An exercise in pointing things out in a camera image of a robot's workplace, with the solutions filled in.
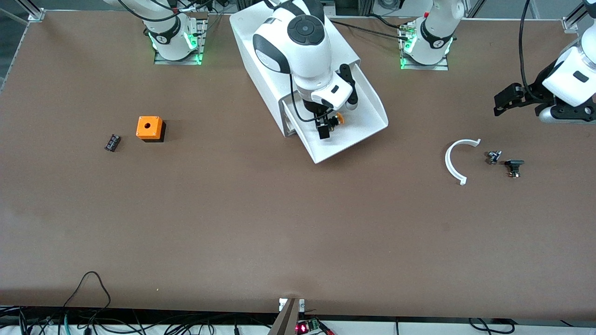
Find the cable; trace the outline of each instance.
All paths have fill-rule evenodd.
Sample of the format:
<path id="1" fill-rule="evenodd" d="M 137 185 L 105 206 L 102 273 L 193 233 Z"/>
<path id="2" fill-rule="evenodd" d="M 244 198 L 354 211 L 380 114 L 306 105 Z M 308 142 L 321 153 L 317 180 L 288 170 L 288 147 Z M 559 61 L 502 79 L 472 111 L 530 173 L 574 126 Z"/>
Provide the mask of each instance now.
<path id="1" fill-rule="evenodd" d="M 97 314 L 101 311 L 103 311 L 104 309 L 108 308 L 108 306 L 110 306 L 111 304 L 111 296 L 110 293 L 108 292 L 108 290 L 105 288 L 104 286 L 104 282 L 101 280 L 100 275 L 95 272 L 95 271 L 87 271 L 83 277 L 80 279 L 79 285 L 76 287 L 76 289 L 74 290 L 74 292 L 70 295 L 70 297 L 68 299 L 66 299 L 66 301 L 64 302 L 64 304 L 62 305 L 62 309 L 60 311 L 60 316 L 62 316 L 62 313 L 64 312 L 64 308 L 66 307 L 66 305 L 68 305 L 68 303 L 75 297 L 75 295 L 79 292 L 80 287 L 83 285 L 83 281 L 85 280 L 85 278 L 87 277 L 87 275 L 89 274 L 94 274 L 97 279 L 100 282 L 100 286 L 101 289 L 104 290 L 105 295 L 108 297 L 108 302 L 105 304 L 104 307 L 102 307 L 101 309 L 97 310 L 93 316 L 91 316 L 91 318 L 89 319 L 89 321 L 87 322 L 87 328 L 89 328 L 89 325 L 91 325 L 93 323 L 93 320 L 95 319 L 95 317 L 97 316 Z"/>
<path id="2" fill-rule="evenodd" d="M 166 5 L 162 5 L 157 0 L 150 0 L 150 1 L 153 2 L 154 4 L 158 5 L 159 7 L 162 7 L 162 8 L 167 9 L 167 10 L 171 10 L 173 13 L 175 13 L 174 10 L 172 9 L 172 7 L 168 7 Z"/>
<path id="3" fill-rule="evenodd" d="M 397 25 L 395 25 L 395 24 L 391 24 L 391 23 L 387 22 L 387 20 L 385 20 L 385 19 L 384 19 L 383 17 L 381 17 L 380 15 L 376 15 L 376 14 L 370 13 L 370 14 L 369 14 L 369 15 L 367 15 L 367 16 L 370 16 L 370 17 L 376 17 L 377 19 L 381 20 L 381 22 L 383 22 L 383 24 L 385 24 L 386 26 L 389 26 L 389 27 L 391 27 L 391 28 L 395 28 L 395 29 L 398 29 L 398 30 L 399 30 L 399 26 L 397 26 Z"/>
<path id="4" fill-rule="evenodd" d="M 387 34 L 387 33 L 377 32 L 375 30 L 370 30 L 370 29 L 366 29 L 366 28 L 362 28 L 362 27 L 358 27 L 358 26 L 353 26 L 353 25 L 348 24 L 348 23 L 343 23 L 343 22 L 338 22 L 338 21 L 333 21 L 333 20 L 330 20 L 330 21 L 333 22 L 333 23 L 335 23 L 335 24 L 341 24 L 342 26 L 346 26 L 346 27 L 358 29 L 358 30 L 361 30 L 361 31 L 367 32 L 367 33 L 377 34 L 377 35 L 381 35 L 381 36 L 387 36 L 387 37 L 391 37 L 391 38 L 396 38 L 396 39 L 400 39 L 402 41 L 407 41 L 408 40 L 408 38 L 406 36 L 391 35 L 391 34 Z"/>
<path id="5" fill-rule="evenodd" d="M 250 315 L 248 315 L 248 314 L 243 314 L 243 315 L 244 315 L 245 317 L 247 317 L 247 318 L 249 318 L 249 319 L 253 320 L 253 321 L 254 321 L 254 322 L 256 322 L 256 323 L 258 323 L 258 324 L 260 324 L 260 325 L 264 325 L 265 327 L 267 327 L 267 328 L 271 329 L 271 326 L 270 326 L 270 325 L 268 325 L 268 324 L 266 324 L 266 323 L 264 323 L 264 322 L 261 322 L 261 321 L 259 321 L 259 320 L 255 319 L 255 318 L 251 317 Z"/>
<path id="6" fill-rule="evenodd" d="M 302 119 L 302 116 L 298 113 L 298 108 L 296 108 L 296 100 L 294 100 L 294 80 L 292 79 L 292 75 L 290 74 L 290 95 L 292 96 L 292 105 L 294 105 L 294 111 L 296 112 L 296 116 L 302 122 L 313 122 L 314 120 L 318 120 L 326 115 L 329 115 L 333 112 L 333 109 L 326 111 L 323 115 L 313 117 L 312 119 Z"/>
<path id="7" fill-rule="evenodd" d="M 69 328 L 69 316 L 64 316 L 64 330 L 66 330 L 66 335 L 70 335 L 70 328 Z"/>
<path id="8" fill-rule="evenodd" d="M 480 321 L 480 323 L 484 326 L 484 328 L 480 328 L 478 326 L 476 326 L 472 320 L 474 319 L 478 319 Z M 486 324 L 486 322 L 484 320 L 482 320 L 481 318 L 469 318 L 468 322 L 470 323 L 470 326 L 472 326 L 474 329 L 476 330 L 480 330 L 480 331 L 485 331 L 488 333 L 488 335 L 492 335 L 492 333 L 495 334 L 503 334 L 503 335 L 507 335 L 507 334 L 511 334 L 516 330 L 516 326 L 514 324 L 511 324 L 511 329 L 508 331 L 501 331 L 501 330 L 494 330 L 488 327 L 488 325 Z"/>
<path id="9" fill-rule="evenodd" d="M 141 325 L 141 322 L 139 321 L 139 318 L 137 317 L 137 315 L 136 315 L 136 312 L 135 312 L 135 310 L 134 310 L 134 309 L 132 310 L 132 314 L 135 316 L 136 323 L 138 323 L 138 324 L 139 324 L 139 328 L 142 330 L 142 332 L 143 332 L 143 335 L 147 335 L 147 333 L 145 332 L 145 329 L 144 329 L 144 328 L 143 328 L 143 326 Z"/>
<path id="10" fill-rule="evenodd" d="M 520 52 L 520 71 L 521 71 L 521 82 L 523 83 L 523 87 L 526 90 L 526 92 L 534 99 L 534 100 L 538 100 L 538 102 L 543 102 L 542 99 L 537 98 L 534 93 L 532 93 L 532 91 L 530 91 L 530 88 L 527 84 L 527 80 L 526 80 L 526 69 L 523 63 L 523 42 L 522 42 L 522 38 L 523 38 L 523 24 L 524 21 L 526 20 L 526 13 L 527 13 L 527 8 L 530 5 L 530 1 L 531 0 L 526 0 L 526 4 L 523 7 L 523 12 L 521 14 L 521 19 L 520 19 L 520 34 L 519 34 L 519 40 L 518 40 L 518 44 L 517 47 L 519 49 Z"/>
<path id="11" fill-rule="evenodd" d="M 122 5 L 122 7 L 124 7 L 124 9 L 126 9 L 126 10 L 127 10 L 129 13 L 131 13 L 132 15 L 134 15 L 134 16 L 136 16 L 136 17 L 140 18 L 141 20 L 148 21 L 148 22 L 162 22 L 162 21 L 166 21 L 166 20 L 169 20 L 169 19 L 171 19 L 171 18 L 174 18 L 174 17 L 176 17 L 176 16 L 177 16 L 179 13 L 181 13 L 181 12 L 180 12 L 180 10 L 178 10 L 178 12 L 179 12 L 179 13 L 174 13 L 174 14 L 172 14 L 172 15 L 168 16 L 168 17 L 164 17 L 164 18 L 146 18 L 146 17 L 140 16 L 139 14 L 135 13 L 135 12 L 134 12 L 132 9 L 130 9 L 130 8 L 127 6 L 127 5 L 125 5 L 125 4 L 124 4 L 124 2 L 122 2 L 122 0 L 117 0 L 117 1 L 118 1 L 118 2 L 120 3 L 120 5 Z M 190 2 L 188 5 L 184 6 L 184 7 L 183 7 L 183 9 L 188 9 L 188 8 L 192 7 L 194 4 L 196 4 L 196 3 L 197 3 L 197 2 L 199 2 L 199 1 L 200 1 L 200 0 L 194 0 L 194 1 L 191 1 L 191 2 Z M 212 2 L 212 1 L 213 1 L 213 0 L 208 0 L 206 3 L 204 3 L 204 4 L 200 5 L 199 7 L 196 7 L 196 8 L 195 8 L 195 10 L 199 10 L 200 8 L 203 8 L 203 7 L 205 7 L 207 4 L 209 4 L 209 3 L 210 3 L 210 2 Z"/>

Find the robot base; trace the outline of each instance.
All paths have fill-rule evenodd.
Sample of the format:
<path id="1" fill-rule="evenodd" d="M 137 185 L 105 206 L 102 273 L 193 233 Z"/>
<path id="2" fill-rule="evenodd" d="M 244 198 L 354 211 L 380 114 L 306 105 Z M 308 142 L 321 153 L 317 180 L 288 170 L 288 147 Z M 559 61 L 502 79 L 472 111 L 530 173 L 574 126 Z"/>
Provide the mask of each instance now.
<path id="1" fill-rule="evenodd" d="M 192 50 L 188 56 L 184 57 L 181 60 L 167 60 L 163 58 L 159 52 L 156 51 L 155 46 L 153 46 L 153 50 L 155 51 L 155 58 L 153 60 L 153 64 L 162 64 L 162 65 L 201 65 L 203 63 L 203 51 L 205 49 L 205 38 L 207 31 L 207 26 L 209 19 L 205 18 L 204 20 L 191 18 L 192 22 L 196 22 L 196 25 L 193 24 L 191 32 L 198 33 L 197 37 L 190 37 L 187 39 L 187 42 L 190 45 L 196 45 L 195 50 Z"/>
<path id="2" fill-rule="evenodd" d="M 447 46 L 447 50 L 443 58 L 436 64 L 426 65 L 420 64 L 415 61 L 412 56 L 410 56 L 406 49 L 411 49 L 413 43 L 415 43 L 417 37 L 415 35 L 415 31 L 420 30 L 420 23 L 417 21 L 408 22 L 406 24 L 410 28 L 407 31 L 398 30 L 398 36 L 405 36 L 408 38 L 407 41 L 399 40 L 399 61 L 400 67 L 402 70 L 438 70 L 438 71 L 447 71 L 449 67 L 447 65 L 447 53 L 449 53 L 449 47 Z"/>
<path id="3" fill-rule="evenodd" d="M 330 138 L 319 139 L 314 122 L 305 123 L 296 117 L 290 95 L 289 75 L 267 69 L 254 53 L 253 34 L 270 15 L 271 10 L 265 3 L 259 2 L 230 16 L 230 23 L 246 71 L 285 137 L 298 134 L 312 160 L 319 163 L 389 125 L 381 100 L 360 70 L 360 58 L 333 24 L 326 20 L 325 29 L 333 50 L 331 66 L 334 69 L 339 69 L 341 64 L 350 66 L 356 82 L 358 106 L 354 110 L 341 108 L 339 112 L 346 123 L 336 127 Z M 298 113 L 303 118 L 311 118 L 313 114 L 306 110 L 296 87 L 294 88 L 292 93 Z"/>

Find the metal bracket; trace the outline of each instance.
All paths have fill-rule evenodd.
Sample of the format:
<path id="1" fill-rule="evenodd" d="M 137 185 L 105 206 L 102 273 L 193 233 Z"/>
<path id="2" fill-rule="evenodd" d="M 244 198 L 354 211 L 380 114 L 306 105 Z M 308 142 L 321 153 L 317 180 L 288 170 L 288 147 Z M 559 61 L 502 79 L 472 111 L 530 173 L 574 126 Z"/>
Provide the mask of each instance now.
<path id="1" fill-rule="evenodd" d="M 287 299 L 287 298 L 280 298 L 280 312 L 281 312 L 281 310 L 284 308 L 284 306 L 285 306 L 285 303 L 286 303 L 287 301 L 288 301 L 288 299 Z M 298 310 L 298 311 L 299 311 L 300 313 L 304 313 L 304 306 L 305 306 L 305 305 L 304 305 L 304 299 L 299 299 L 299 301 L 298 301 L 298 304 L 299 304 L 299 310 Z"/>
<path id="2" fill-rule="evenodd" d="M 39 15 L 33 15 L 33 14 L 29 14 L 29 22 L 41 22 L 44 20 L 45 17 L 45 9 L 40 8 L 39 9 Z"/>
<path id="3" fill-rule="evenodd" d="M 280 306 L 282 300 L 285 300 L 280 314 L 275 319 L 273 326 L 269 330 L 268 335 L 295 335 L 296 325 L 298 324 L 298 313 L 300 306 L 304 308 L 304 299 L 289 298 L 280 299 Z"/>
<path id="4" fill-rule="evenodd" d="M 561 23 L 565 34 L 575 34 L 578 32 L 578 22 L 580 22 L 588 13 L 583 3 L 575 7 L 569 15 L 564 16 Z"/>

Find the black electrical connector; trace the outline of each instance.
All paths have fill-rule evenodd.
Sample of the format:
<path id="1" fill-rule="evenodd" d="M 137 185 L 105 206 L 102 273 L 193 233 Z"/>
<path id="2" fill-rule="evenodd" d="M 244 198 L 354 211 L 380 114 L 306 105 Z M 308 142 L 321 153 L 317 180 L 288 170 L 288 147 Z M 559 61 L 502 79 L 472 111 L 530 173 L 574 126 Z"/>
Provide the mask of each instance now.
<path id="1" fill-rule="evenodd" d="M 116 151 L 116 147 L 118 147 L 118 143 L 120 143 L 121 139 L 122 137 L 116 134 L 112 134 L 112 137 L 108 141 L 108 144 L 105 145 L 105 149 L 113 153 L 114 151 Z"/>
<path id="2" fill-rule="evenodd" d="M 520 165 L 522 165 L 523 163 L 525 163 L 522 160 L 514 160 L 514 159 L 510 159 L 508 161 L 505 162 L 505 165 L 509 168 L 509 176 L 512 178 L 519 178 L 520 176 Z"/>

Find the green led light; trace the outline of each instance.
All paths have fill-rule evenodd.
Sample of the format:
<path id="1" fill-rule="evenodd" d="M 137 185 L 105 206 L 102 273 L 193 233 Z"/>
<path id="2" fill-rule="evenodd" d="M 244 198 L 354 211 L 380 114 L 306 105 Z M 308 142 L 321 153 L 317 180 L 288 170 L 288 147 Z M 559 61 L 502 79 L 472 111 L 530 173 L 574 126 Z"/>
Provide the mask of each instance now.
<path id="1" fill-rule="evenodd" d="M 184 34 L 184 39 L 187 40 L 188 47 L 194 49 L 197 47 L 197 40 L 193 35 Z"/>

